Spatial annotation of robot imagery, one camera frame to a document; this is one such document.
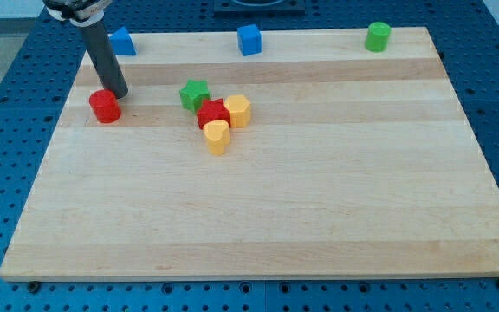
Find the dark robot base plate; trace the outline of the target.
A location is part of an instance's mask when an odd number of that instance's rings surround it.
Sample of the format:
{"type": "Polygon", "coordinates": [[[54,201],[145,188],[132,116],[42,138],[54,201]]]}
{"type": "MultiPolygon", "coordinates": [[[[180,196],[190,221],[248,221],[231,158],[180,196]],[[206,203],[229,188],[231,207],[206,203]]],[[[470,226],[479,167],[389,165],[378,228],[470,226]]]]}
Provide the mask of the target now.
{"type": "Polygon", "coordinates": [[[214,0],[213,16],[304,13],[305,0],[214,0]]]}

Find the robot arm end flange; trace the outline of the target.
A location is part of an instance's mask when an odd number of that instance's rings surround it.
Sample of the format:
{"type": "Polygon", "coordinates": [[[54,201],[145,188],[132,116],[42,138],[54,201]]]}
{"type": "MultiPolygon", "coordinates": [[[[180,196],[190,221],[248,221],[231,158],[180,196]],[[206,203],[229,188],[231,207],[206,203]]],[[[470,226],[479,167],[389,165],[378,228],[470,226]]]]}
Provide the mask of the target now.
{"type": "Polygon", "coordinates": [[[113,0],[42,0],[48,13],[59,21],[83,22],[101,13],[113,0]]]}

